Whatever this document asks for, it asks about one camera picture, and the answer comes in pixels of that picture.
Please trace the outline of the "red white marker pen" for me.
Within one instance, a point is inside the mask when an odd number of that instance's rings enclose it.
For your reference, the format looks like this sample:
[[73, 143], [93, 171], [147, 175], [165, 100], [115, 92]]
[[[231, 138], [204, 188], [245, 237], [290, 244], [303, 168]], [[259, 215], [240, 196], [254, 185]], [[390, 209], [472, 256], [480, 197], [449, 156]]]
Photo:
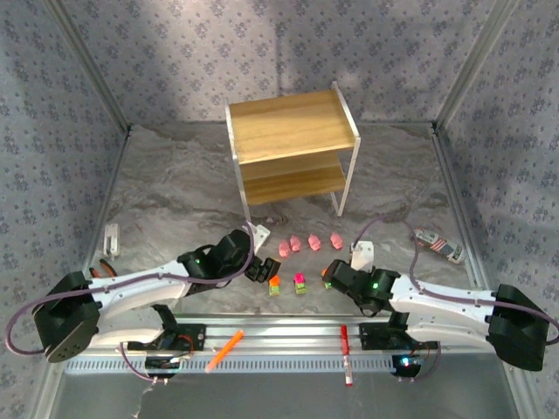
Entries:
[[342, 360], [343, 360], [343, 367], [344, 367], [345, 385], [348, 388], [351, 388], [353, 386], [353, 375], [352, 375], [351, 363], [349, 360], [349, 337], [348, 337], [348, 328], [346, 325], [341, 325], [340, 335], [341, 335]]

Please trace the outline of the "orange marker pen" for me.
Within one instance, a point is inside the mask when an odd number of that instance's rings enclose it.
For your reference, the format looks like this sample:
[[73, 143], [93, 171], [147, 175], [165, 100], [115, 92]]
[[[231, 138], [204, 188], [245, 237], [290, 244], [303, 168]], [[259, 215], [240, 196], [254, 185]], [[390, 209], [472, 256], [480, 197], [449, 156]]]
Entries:
[[238, 330], [204, 367], [204, 372], [208, 374], [214, 370], [216, 366], [230, 353], [230, 351], [243, 339], [244, 335], [245, 333], [243, 330]]

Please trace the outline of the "black controller board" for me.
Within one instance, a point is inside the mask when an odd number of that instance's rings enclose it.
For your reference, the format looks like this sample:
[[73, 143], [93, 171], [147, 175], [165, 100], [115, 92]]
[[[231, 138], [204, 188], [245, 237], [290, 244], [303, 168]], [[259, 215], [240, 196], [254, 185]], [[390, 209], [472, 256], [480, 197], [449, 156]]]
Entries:
[[421, 370], [423, 359], [419, 355], [399, 354], [393, 355], [392, 375], [398, 379], [414, 379]]
[[144, 370], [150, 379], [171, 379], [181, 367], [181, 360], [172, 356], [147, 356]]

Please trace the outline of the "white plastic clip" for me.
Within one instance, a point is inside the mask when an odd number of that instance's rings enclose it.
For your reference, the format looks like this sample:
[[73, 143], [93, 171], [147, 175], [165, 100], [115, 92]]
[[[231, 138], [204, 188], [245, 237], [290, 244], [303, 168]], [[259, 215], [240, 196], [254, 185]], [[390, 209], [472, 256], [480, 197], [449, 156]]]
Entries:
[[120, 252], [120, 226], [117, 223], [106, 224], [103, 236], [103, 254], [114, 259], [120, 255]]

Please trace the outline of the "aluminium extrusion rail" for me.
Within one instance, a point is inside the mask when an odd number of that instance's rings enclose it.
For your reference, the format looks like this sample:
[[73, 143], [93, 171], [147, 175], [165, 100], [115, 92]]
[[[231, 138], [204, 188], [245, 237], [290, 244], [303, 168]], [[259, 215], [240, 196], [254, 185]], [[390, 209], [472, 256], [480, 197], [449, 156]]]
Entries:
[[[222, 347], [238, 330], [245, 333], [240, 351], [244, 354], [275, 352], [276, 354], [303, 354], [317, 352], [330, 354], [340, 348], [340, 329], [348, 328], [349, 343], [353, 350], [361, 349], [360, 326], [365, 325], [385, 332], [389, 319], [367, 319], [347, 315], [179, 315], [179, 326], [201, 324], [205, 326], [204, 350]], [[90, 348], [115, 347], [121, 342], [149, 343], [163, 332], [162, 319], [155, 311], [139, 310], [125, 313], [121, 319], [110, 319], [99, 326]], [[450, 326], [434, 320], [421, 322], [411, 333], [418, 342], [437, 341], [445, 351], [466, 353], [492, 353], [485, 337], [469, 326]]]

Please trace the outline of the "orange-handled pliers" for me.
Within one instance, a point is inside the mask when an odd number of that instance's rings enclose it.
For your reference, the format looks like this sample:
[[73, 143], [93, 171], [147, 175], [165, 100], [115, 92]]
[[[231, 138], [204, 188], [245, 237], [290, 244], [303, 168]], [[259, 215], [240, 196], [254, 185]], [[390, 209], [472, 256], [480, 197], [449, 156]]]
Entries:
[[[117, 276], [116, 270], [113, 268], [112, 265], [110, 265], [110, 263], [105, 258], [101, 258], [99, 260], [99, 264], [106, 272], [107, 277], [112, 278]], [[89, 267], [88, 270], [92, 278], [102, 278], [102, 275], [95, 267]]]

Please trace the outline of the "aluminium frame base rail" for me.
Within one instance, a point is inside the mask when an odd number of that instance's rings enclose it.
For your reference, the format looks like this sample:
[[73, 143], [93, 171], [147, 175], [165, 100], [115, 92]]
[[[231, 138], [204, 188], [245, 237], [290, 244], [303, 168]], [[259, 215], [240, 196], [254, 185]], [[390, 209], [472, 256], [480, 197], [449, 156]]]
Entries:
[[[133, 131], [133, 126], [128, 125], [127, 130], [123, 136], [123, 142], [116, 154], [116, 161], [113, 166], [111, 175], [109, 176], [108, 185], [105, 189], [105, 195], [101, 204], [99, 215], [93, 231], [93, 238], [88, 246], [86, 259], [82, 265], [82, 272], [89, 277], [88, 267], [92, 264], [97, 245], [101, 240], [102, 232], [104, 231], [104, 224], [107, 218], [108, 205], [111, 201], [111, 196], [114, 191], [114, 185], [120, 170], [123, 156], [128, 146], [128, 140]], [[64, 363], [51, 364], [45, 361], [40, 369], [41, 375], [36, 382], [36, 387], [32, 394], [32, 404], [30, 412], [26, 415], [25, 419], [50, 419], [53, 405], [58, 393], [60, 381], [65, 372]]]
[[[437, 124], [431, 122], [428, 126], [434, 153], [449, 194], [453, 217], [458, 225], [459, 237], [466, 250], [466, 270], [471, 286], [495, 290], [497, 285], [494, 280], [487, 276], [480, 248], [476, 243], [470, 217], [460, 192], [458, 177], [452, 168], [447, 146], [439, 137]], [[519, 419], [541, 419], [544, 411], [539, 404], [540, 399], [532, 375], [528, 371], [513, 367], [505, 362], [502, 362], [501, 366]]]

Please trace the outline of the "wooden two-tier shelf white frame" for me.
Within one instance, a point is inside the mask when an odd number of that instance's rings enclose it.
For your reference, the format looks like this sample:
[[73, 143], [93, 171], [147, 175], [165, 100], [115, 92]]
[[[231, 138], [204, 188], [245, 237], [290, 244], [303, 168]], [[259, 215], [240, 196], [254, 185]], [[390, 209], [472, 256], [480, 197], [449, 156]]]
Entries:
[[348, 198], [361, 135], [337, 83], [325, 91], [226, 104], [225, 122], [246, 217], [268, 203]]

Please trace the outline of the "aluminium frame post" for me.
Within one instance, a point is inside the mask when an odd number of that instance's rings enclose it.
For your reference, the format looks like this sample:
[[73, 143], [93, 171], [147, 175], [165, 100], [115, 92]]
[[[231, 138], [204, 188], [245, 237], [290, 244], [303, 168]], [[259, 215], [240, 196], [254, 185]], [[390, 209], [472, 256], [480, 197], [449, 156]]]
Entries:
[[62, 38], [68, 43], [74, 57], [78, 60], [82, 72], [91, 83], [102, 105], [114, 125], [123, 133], [129, 132], [129, 124], [124, 113], [104, 80], [99, 66], [87, 48], [78, 25], [76, 25], [62, 0], [41, 0], [61, 32]]
[[520, 2], [521, 0], [494, 0], [486, 22], [473, 47], [466, 54], [465, 62], [433, 122], [435, 133], [444, 129], [452, 120]]

